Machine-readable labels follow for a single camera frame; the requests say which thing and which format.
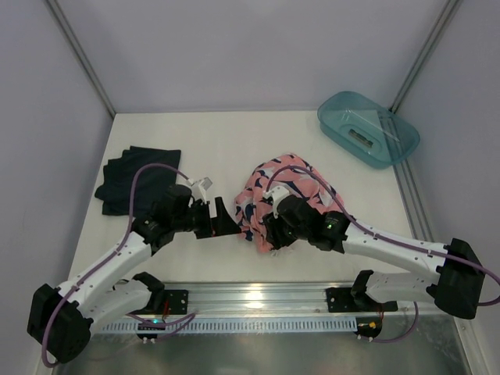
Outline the navy blue shorts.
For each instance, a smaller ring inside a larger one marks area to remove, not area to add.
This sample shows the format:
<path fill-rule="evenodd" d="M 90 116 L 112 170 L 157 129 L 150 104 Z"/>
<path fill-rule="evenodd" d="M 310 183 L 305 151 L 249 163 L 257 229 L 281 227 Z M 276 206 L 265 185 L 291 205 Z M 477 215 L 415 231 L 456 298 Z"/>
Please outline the navy blue shorts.
<path fill-rule="evenodd" d="M 102 215 L 127 216 L 130 193 L 134 193 L 133 216 L 146 214 L 153 202 L 176 183 L 174 170 L 157 167 L 165 164 L 179 169 L 180 150 L 163 150 L 130 146 L 118 159 L 110 159 L 102 168 L 103 183 L 95 197 L 102 201 Z"/>

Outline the pink patterned shorts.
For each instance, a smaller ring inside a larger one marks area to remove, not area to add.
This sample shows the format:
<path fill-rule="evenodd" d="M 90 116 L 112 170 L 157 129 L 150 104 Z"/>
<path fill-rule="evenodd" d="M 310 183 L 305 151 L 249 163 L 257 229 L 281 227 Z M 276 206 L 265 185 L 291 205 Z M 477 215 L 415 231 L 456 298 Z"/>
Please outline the pink patterned shorts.
<path fill-rule="evenodd" d="M 339 212 L 343 203 L 339 195 L 332 198 L 334 188 L 304 159 L 296 154 L 284 154 L 259 164 L 245 187 L 234 199 L 235 217 L 241 228 L 241 237 L 254 243 L 258 252 L 273 251 L 266 241 L 263 217 L 271 213 L 272 203 L 263 193 L 276 186 L 287 188 L 292 195 L 304 198 L 320 213 Z"/>

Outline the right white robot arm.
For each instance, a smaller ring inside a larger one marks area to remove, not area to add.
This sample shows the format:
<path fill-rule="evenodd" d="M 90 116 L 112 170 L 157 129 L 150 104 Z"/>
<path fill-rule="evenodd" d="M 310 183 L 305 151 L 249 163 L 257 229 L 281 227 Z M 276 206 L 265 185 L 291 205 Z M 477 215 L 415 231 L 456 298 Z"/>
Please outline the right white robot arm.
<path fill-rule="evenodd" d="M 272 205 L 263 222 L 273 248 L 302 240 L 324 252 L 365 256 L 400 268 L 398 273 L 359 272 L 350 290 L 359 310 L 389 302 L 425 302 L 460 319 L 475 318 L 485 273 L 465 241 L 453 239 L 447 245 L 390 237 L 342 212 L 321 213 L 289 193 L 266 193 L 264 198 Z"/>

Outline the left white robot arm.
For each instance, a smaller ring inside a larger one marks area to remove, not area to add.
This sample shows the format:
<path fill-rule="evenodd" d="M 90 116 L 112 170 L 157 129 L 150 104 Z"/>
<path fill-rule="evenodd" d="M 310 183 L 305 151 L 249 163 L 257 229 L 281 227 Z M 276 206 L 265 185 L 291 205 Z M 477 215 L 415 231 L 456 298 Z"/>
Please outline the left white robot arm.
<path fill-rule="evenodd" d="M 160 303 L 163 283 L 139 273 L 118 281 L 168 245 L 175 234 L 192 232 L 197 239 L 240 233 L 223 199 L 209 203 L 195 198 L 187 186 L 174 184 L 150 211 L 134 219 L 123 239 L 85 271 L 57 287 L 40 286 L 33 295 L 27 333 L 42 347 L 42 361 L 53 368 L 74 360 L 102 326 Z"/>

